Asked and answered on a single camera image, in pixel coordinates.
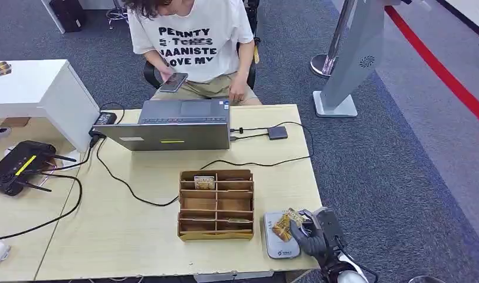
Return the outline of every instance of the red floor line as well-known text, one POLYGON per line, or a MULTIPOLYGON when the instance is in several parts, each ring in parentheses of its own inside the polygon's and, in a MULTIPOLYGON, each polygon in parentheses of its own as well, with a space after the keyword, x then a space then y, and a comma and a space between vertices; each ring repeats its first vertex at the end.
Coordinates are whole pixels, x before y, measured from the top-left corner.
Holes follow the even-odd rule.
POLYGON ((479 119, 479 100, 475 98, 458 80, 453 76, 446 67, 434 56, 434 54, 425 46, 425 44, 416 36, 408 24, 393 6, 385 6, 385 11, 392 19, 394 24, 399 28, 406 40, 410 42, 417 53, 431 67, 434 73, 441 81, 462 101, 467 108, 479 119))

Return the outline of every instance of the stanchion base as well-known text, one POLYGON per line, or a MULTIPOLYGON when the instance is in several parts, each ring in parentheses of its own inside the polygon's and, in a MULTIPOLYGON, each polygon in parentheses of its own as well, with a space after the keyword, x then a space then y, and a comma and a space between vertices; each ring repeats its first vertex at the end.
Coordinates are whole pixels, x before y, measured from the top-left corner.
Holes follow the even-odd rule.
POLYGON ((316 116, 318 117, 356 117, 357 110, 354 105, 352 97, 347 96, 339 106, 333 110, 325 110, 323 108, 323 103, 321 102, 321 91, 313 92, 314 106, 316 108, 316 116))
POLYGON ((328 73, 328 70, 326 72, 323 72, 323 66, 324 66, 324 62, 326 61, 326 56, 327 54, 318 54, 311 59, 311 64, 310 64, 311 71, 315 75, 321 78, 330 78, 330 76, 332 75, 333 69, 335 68, 335 65, 337 64, 337 61, 339 60, 338 56, 335 57, 335 61, 333 62, 333 65, 331 69, 329 70, 329 73, 328 73))

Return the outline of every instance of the khaki shorts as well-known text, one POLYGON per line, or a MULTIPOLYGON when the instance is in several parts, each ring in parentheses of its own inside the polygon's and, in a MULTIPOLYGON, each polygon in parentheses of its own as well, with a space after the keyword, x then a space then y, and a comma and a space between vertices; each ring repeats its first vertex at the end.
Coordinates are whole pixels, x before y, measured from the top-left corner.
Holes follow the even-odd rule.
MULTIPOLYGON (((207 98, 220 98, 220 97, 229 97, 229 86, 231 85, 232 79, 236 76, 236 73, 229 75, 220 75, 217 78, 214 78, 209 83, 195 83, 192 81, 187 81, 182 84, 181 88, 176 93, 164 93, 159 90, 156 91, 155 95, 151 100, 171 100, 171 99, 207 99, 207 98)), ((257 98, 254 91, 247 85, 245 96, 243 100, 240 101, 237 105, 241 105, 243 102, 257 98)))

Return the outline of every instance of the printed text on t-shirt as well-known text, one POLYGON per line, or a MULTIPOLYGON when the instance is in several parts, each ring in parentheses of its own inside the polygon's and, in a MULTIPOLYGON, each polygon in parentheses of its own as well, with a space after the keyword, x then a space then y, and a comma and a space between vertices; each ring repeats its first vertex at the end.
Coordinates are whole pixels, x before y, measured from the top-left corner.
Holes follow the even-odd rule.
POLYGON ((193 45, 213 45, 212 38, 204 38, 208 36, 209 28, 196 29, 193 31, 177 31, 172 28, 160 27, 160 36, 165 38, 160 39, 160 46, 167 47, 161 49, 160 53, 165 58, 168 58, 168 63, 175 67, 177 65, 192 65, 192 64, 206 64, 212 61, 211 57, 182 57, 182 55, 216 55, 217 48, 211 47, 191 47, 193 45))

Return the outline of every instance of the laptop keyboard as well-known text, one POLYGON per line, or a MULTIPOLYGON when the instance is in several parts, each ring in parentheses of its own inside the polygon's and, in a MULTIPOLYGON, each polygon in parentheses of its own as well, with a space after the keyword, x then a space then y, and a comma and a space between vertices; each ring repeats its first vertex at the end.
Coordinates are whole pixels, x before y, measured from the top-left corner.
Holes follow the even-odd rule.
POLYGON ((226 122, 225 117, 207 117, 207 118, 156 118, 142 119, 141 124, 165 124, 165 123, 196 123, 196 122, 226 122))

